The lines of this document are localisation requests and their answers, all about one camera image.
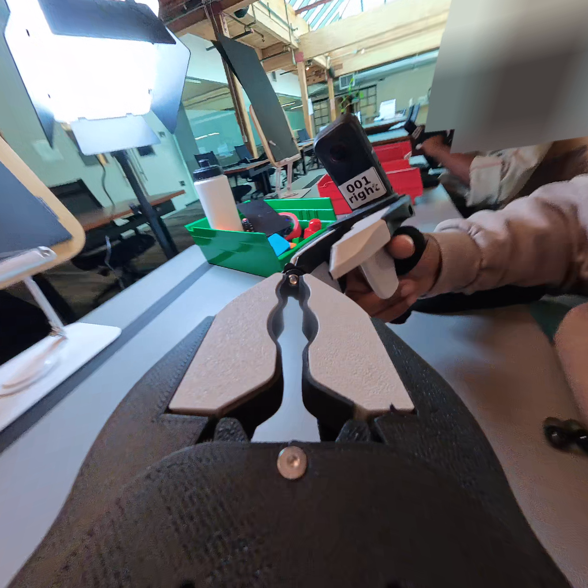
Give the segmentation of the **black thumb screw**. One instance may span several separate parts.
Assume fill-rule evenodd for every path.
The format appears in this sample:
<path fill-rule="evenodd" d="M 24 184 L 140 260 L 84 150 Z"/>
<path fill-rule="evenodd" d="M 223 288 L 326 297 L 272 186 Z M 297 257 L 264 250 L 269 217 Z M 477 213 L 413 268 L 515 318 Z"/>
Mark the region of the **black thumb screw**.
<path fill-rule="evenodd" d="M 300 289 L 300 278 L 304 275 L 304 270 L 289 262 L 283 268 L 283 281 L 281 291 L 286 297 L 297 298 Z"/>

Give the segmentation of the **green potted plant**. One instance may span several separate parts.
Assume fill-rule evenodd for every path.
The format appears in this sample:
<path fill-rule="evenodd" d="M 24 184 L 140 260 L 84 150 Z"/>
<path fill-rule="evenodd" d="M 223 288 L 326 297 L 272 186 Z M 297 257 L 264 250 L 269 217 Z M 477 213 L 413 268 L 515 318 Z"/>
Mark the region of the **green potted plant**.
<path fill-rule="evenodd" d="M 341 100 L 341 115 L 343 114 L 355 114 L 356 104 L 360 102 L 363 94 L 361 90 L 356 89 L 356 76 L 355 74 L 349 77 L 349 84 L 346 88 L 346 92 Z"/>

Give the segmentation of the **wooden office desk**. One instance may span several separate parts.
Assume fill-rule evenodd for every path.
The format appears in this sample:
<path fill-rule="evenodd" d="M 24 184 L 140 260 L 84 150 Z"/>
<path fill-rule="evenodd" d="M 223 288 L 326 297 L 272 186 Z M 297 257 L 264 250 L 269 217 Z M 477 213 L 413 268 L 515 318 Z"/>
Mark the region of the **wooden office desk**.
<path fill-rule="evenodd" d="M 148 196 L 147 201 L 152 207 L 157 207 L 165 202 L 173 200 L 173 198 L 185 195 L 185 190 L 170 192 L 168 194 L 161 194 L 156 196 Z M 117 219 L 128 217 L 135 214 L 143 214 L 139 202 L 134 200 L 124 201 L 108 206 L 106 208 L 99 208 L 90 210 L 88 212 L 74 212 L 73 216 L 77 222 L 82 226 L 84 231 L 88 232 L 99 227 L 105 226 Z"/>

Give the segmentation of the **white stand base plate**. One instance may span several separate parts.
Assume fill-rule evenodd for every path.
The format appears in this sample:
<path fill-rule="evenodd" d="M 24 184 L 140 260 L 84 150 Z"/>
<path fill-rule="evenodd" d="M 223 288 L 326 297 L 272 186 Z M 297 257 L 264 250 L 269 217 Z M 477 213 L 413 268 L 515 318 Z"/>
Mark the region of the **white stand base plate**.
<path fill-rule="evenodd" d="M 1 431 L 120 337 L 121 328 L 77 322 L 1 366 Z"/>

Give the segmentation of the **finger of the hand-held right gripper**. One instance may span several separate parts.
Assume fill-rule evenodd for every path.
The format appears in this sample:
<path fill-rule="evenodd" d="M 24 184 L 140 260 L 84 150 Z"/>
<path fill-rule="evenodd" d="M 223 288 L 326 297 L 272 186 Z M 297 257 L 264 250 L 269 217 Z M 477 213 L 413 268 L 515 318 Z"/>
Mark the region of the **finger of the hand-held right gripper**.
<path fill-rule="evenodd" d="M 293 255 L 290 260 L 290 268 L 302 273 L 312 273 L 322 264 L 328 264 L 332 247 L 339 239 L 341 239 L 341 230 L 339 229 L 321 233 Z"/>
<path fill-rule="evenodd" d="M 353 269 L 362 268 L 365 276 L 375 275 L 381 266 L 390 265 L 383 248 L 390 230 L 382 216 L 369 216 L 354 224 L 330 249 L 329 273 L 339 279 Z"/>

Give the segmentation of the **black flat pad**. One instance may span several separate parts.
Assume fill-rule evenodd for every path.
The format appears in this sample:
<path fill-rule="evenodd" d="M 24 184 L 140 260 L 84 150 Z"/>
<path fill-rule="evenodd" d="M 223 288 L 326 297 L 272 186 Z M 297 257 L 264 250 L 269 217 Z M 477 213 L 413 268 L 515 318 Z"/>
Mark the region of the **black flat pad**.
<path fill-rule="evenodd" d="M 285 236 L 292 232 L 290 218 L 280 215 L 266 200 L 242 202 L 237 204 L 237 209 L 255 232 L 264 233 L 267 237 L 274 234 Z"/>

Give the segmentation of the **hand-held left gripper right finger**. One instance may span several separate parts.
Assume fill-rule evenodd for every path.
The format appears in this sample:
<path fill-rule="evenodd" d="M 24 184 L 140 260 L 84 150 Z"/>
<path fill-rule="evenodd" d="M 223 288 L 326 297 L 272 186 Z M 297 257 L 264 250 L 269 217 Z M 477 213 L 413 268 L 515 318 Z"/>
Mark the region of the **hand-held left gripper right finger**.
<path fill-rule="evenodd" d="M 415 405 L 374 323 L 355 302 L 312 275 L 299 279 L 302 400 L 321 440 L 334 440 L 346 422 L 371 423 Z"/>

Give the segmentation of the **red plastic bin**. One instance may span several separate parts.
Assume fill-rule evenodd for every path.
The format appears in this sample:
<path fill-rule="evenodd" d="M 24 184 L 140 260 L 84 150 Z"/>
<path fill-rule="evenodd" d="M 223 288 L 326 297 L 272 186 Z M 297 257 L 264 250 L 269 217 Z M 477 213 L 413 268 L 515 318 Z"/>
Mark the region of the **red plastic bin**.
<path fill-rule="evenodd" d="M 420 172 L 417 168 L 405 168 L 393 171 L 387 171 L 386 175 L 394 191 L 399 195 L 410 196 L 415 203 L 416 198 L 423 194 L 423 183 Z M 349 203 L 346 202 L 340 190 L 331 180 L 328 174 L 325 174 L 317 184 L 319 196 L 329 198 L 336 215 L 345 215 L 352 212 Z"/>
<path fill-rule="evenodd" d="M 382 164 L 396 160 L 409 160 L 412 157 L 412 144 L 410 141 L 397 141 L 381 145 L 373 143 L 372 146 Z"/>

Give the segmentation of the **black light stand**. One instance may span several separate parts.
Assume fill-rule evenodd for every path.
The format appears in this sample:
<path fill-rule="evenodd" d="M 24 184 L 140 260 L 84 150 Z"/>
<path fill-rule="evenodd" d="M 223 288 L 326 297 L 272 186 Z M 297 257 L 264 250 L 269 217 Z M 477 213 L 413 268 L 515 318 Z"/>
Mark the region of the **black light stand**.
<path fill-rule="evenodd" d="M 148 194 L 145 191 L 143 184 L 135 173 L 133 166 L 130 163 L 128 152 L 125 150 L 111 152 L 112 157 L 120 165 L 123 174 L 126 176 L 129 184 L 135 194 L 136 200 L 139 203 L 139 209 L 146 218 L 151 230 L 162 249 L 167 260 L 171 260 L 179 254 L 179 250 L 172 239 L 165 223 L 155 212 L 148 199 Z"/>

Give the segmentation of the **studio light panel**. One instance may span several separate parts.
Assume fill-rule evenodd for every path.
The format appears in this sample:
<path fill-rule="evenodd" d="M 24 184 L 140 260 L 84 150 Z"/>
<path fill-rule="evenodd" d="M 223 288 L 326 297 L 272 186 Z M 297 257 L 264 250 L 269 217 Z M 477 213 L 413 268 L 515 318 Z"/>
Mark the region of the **studio light panel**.
<path fill-rule="evenodd" d="M 5 1 L 2 37 L 50 146 L 66 125 L 86 156 L 160 142 L 178 126 L 190 52 L 159 1 Z"/>

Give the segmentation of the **white bottle black lid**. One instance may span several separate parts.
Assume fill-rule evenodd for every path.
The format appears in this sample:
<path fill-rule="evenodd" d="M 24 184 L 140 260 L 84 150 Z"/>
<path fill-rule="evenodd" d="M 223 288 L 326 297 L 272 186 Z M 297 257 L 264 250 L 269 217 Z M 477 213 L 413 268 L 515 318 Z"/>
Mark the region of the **white bottle black lid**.
<path fill-rule="evenodd" d="M 193 172 L 194 187 L 210 227 L 217 231 L 242 232 L 242 221 L 222 168 L 207 159 L 199 159 L 198 164 L 199 168 Z"/>

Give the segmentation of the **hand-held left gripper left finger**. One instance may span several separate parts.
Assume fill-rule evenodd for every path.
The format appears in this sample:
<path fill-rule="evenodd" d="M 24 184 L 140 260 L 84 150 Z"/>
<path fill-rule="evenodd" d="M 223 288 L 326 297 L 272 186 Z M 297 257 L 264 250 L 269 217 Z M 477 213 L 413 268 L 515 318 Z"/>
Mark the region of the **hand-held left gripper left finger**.
<path fill-rule="evenodd" d="M 234 298 L 214 317 L 168 410 L 182 416 L 237 419 L 248 437 L 282 402 L 278 331 L 283 274 L 273 274 Z"/>

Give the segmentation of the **long dark work table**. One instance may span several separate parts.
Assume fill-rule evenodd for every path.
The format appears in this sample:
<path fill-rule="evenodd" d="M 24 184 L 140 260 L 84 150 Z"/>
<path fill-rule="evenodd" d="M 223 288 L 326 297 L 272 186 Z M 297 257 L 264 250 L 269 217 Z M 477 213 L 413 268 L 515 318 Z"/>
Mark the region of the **long dark work table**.
<path fill-rule="evenodd" d="M 409 141 L 411 136 L 404 129 L 406 120 L 378 122 L 363 125 L 365 134 L 373 145 L 384 145 L 401 141 Z"/>

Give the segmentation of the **green plastic bin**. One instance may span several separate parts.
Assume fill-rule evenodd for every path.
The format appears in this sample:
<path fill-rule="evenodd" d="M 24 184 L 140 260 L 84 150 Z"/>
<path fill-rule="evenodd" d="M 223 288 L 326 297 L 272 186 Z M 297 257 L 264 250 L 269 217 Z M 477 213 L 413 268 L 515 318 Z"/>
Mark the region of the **green plastic bin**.
<path fill-rule="evenodd" d="M 295 240 L 296 246 L 281 255 L 276 254 L 263 232 L 217 231 L 210 227 L 205 217 L 187 224 L 185 229 L 210 264 L 268 277 L 281 272 L 294 255 L 322 236 L 336 221 L 329 198 L 269 199 L 266 202 L 276 212 L 295 214 L 303 230 L 313 219 L 321 221 L 321 229 L 308 239 Z"/>

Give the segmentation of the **person's right hand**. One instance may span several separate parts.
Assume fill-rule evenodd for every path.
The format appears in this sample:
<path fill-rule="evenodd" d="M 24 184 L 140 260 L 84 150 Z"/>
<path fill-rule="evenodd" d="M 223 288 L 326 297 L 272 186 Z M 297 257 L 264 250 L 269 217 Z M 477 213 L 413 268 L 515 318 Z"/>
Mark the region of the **person's right hand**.
<path fill-rule="evenodd" d="M 442 262 L 439 245 L 431 233 L 425 233 L 424 238 L 426 248 L 420 261 L 411 272 L 399 278 L 398 287 L 391 298 L 379 298 L 358 268 L 347 274 L 345 294 L 370 317 L 399 323 L 416 301 L 432 290 L 440 273 Z"/>

